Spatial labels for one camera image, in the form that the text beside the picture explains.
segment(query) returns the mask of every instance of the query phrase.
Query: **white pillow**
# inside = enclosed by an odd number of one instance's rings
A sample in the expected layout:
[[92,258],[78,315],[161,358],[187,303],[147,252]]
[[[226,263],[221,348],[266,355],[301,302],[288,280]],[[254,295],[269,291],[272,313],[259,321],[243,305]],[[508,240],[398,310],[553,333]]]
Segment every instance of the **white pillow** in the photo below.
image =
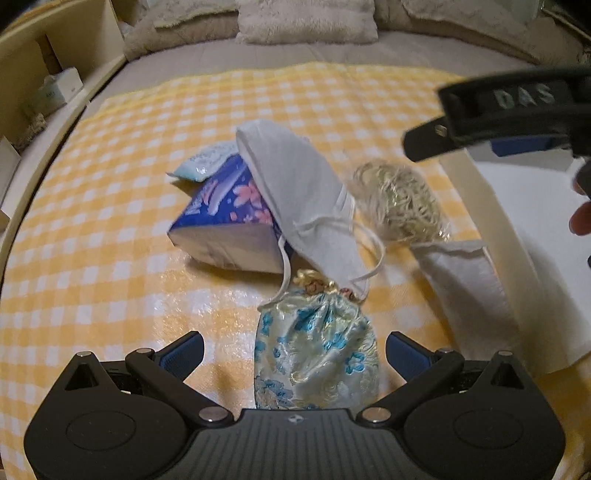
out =
[[371,43],[374,0],[238,0],[238,41]]

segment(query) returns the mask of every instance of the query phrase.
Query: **mask ear loop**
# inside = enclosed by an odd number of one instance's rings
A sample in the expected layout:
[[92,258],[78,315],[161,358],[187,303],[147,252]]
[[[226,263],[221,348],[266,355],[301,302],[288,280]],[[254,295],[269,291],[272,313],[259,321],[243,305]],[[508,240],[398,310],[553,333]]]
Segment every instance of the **mask ear loop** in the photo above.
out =
[[367,280],[368,278],[371,278],[371,277],[374,277],[377,275],[377,273],[380,271],[380,269],[384,265],[384,260],[386,259],[386,247],[384,245],[384,242],[382,242],[380,237],[378,237],[378,235],[373,230],[367,228],[364,224],[359,223],[355,220],[344,220],[342,218],[333,217],[333,216],[329,216],[329,215],[318,216],[314,220],[306,222],[302,225],[297,225],[297,228],[302,229],[302,230],[310,230],[317,225],[321,225],[322,223],[336,223],[338,225],[346,225],[346,226],[352,226],[354,228],[358,228],[363,233],[365,233],[365,235],[369,238],[369,240],[372,243],[373,249],[377,250],[379,252],[379,260],[378,260],[377,264],[371,270],[369,270],[367,273],[364,273],[360,277],[351,278],[349,280],[350,283],[357,283],[357,282],[360,282],[362,280]]
[[267,300],[264,303],[264,305],[279,300],[279,298],[287,291],[287,289],[290,286],[291,263],[290,258],[287,256],[287,253],[285,251],[285,237],[283,235],[279,237],[277,245],[279,246],[279,251],[281,252],[281,258],[283,259],[283,281],[281,282],[281,288],[279,289],[279,291],[275,294],[273,298]]
[[[311,220],[311,221],[304,223],[302,225],[298,225],[297,228],[302,229],[302,230],[310,230],[310,229],[314,228],[315,226],[320,225],[322,223],[336,223],[339,225],[347,225],[347,226],[352,226],[352,227],[358,228],[363,233],[365,233],[365,235],[371,240],[373,248],[379,252],[379,260],[378,260],[378,263],[376,264],[376,266],[374,266],[371,270],[369,270],[367,273],[361,275],[360,277],[351,278],[349,280],[350,283],[357,283],[357,282],[360,282],[362,280],[367,280],[368,278],[371,278],[371,277],[377,275],[377,273],[382,268],[382,266],[384,264],[384,260],[386,258],[386,247],[384,246],[384,243],[381,241],[381,239],[377,236],[377,234],[373,230],[367,228],[362,223],[356,222],[355,220],[344,220],[344,219],[341,219],[338,217],[332,217],[332,216],[316,217],[314,220]],[[281,252],[281,258],[283,259],[283,282],[281,282],[281,288],[275,294],[275,296],[273,298],[269,299],[268,301],[266,301],[262,306],[279,300],[279,298],[287,291],[287,289],[290,286],[291,264],[290,264],[290,259],[287,256],[287,253],[285,252],[285,237],[283,235],[281,235],[279,237],[277,245],[279,246],[279,250]]]

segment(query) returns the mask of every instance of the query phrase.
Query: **tissue box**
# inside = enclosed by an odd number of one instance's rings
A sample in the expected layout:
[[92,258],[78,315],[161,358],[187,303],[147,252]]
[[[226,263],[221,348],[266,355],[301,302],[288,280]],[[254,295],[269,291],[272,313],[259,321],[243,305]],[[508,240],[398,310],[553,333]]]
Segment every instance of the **tissue box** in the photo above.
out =
[[43,86],[23,103],[22,109],[29,118],[38,113],[47,117],[72,100],[81,89],[82,81],[78,71],[73,67],[66,69],[57,75],[47,76]]
[[[281,232],[240,155],[232,155],[172,224],[172,243],[230,270],[283,273]],[[293,249],[285,245],[288,255]]]

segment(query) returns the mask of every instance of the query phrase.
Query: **bed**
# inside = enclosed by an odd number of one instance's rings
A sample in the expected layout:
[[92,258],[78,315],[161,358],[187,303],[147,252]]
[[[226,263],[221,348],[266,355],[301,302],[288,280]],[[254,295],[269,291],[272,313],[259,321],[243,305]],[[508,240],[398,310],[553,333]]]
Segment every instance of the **bed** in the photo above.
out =
[[[254,405],[256,306],[278,279],[196,265],[170,245],[166,230],[191,190],[167,180],[168,168],[199,146],[225,140],[254,111],[308,135],[345,176],[351,156],[355,162],[367,155],[402,158],[404,129],[439,111],[433,95],[438,85],[524,67],[524,61],[458,40],[401,32],[380,32],[379,41],[367,46],[219,40],[127,64],[88,104],[49,168],[8,260],[0,297],[0,450],[8,478],[33,478],[24,432],[77,351],[121,359],[134,348],[158,348],[197,329],[206,357],[187,382],[235,414]],[[345,92],[347,85],[375,88],[357,100],[350,92],[338,100],[320,86],[333,82]],[[310,92],[328,92],[321,102],[326,118],[346,119],[352,140],[323,123],[312,107],[302,107]],[[380,105],[379,95],[393,103]],[[363,126],[368,121],[371,128]],[[380,132],[377,141],[373,131]],[[452,175],[436,161],[423,168],[454,237],[477,238],[478,222]],[[429,348],[453,344],[433,292],[404,248],[389,248],[388,265],[364,308],[382,350],[384,336],[395,329]],[[577,479],[589,467],[590,361],[538,380],[567,431],[556,479]],[[384,375],[383,394],[401,384]]]

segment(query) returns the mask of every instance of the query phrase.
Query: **white face mask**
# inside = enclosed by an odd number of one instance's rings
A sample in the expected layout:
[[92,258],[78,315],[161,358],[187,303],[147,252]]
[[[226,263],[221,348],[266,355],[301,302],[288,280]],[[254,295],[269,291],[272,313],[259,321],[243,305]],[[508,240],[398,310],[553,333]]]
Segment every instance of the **white face mask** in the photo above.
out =
[[[281,228],[284,278],[278,298],[289,285],[291,268],[283,245],[290,245],[339,287],[364,299],[368,278],[385,255],[383,243],[353,222],[353,199],[328,162],[304,138],[270,120],[242,124],[236,132],[238,151],[262,197]],[[359,256],[352,226],[363,230],[380,251],[378,265],[367,272]]]

